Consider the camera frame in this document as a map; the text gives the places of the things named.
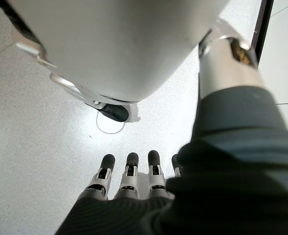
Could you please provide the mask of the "black silver robot right hand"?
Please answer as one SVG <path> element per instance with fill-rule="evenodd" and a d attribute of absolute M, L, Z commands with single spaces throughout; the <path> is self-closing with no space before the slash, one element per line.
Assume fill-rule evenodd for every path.
<path fill-rule="evenodd" d="M 264 87 L 254 50 L 218 19 L 199 43 L 198 104 L 191 141 L 164 180 L 148 154 L 149 197 L 137 197 L 131 153 L 115 199 L 114 157 L 80 194 L 59 235 L 288 235 L 288 129 Z"/>

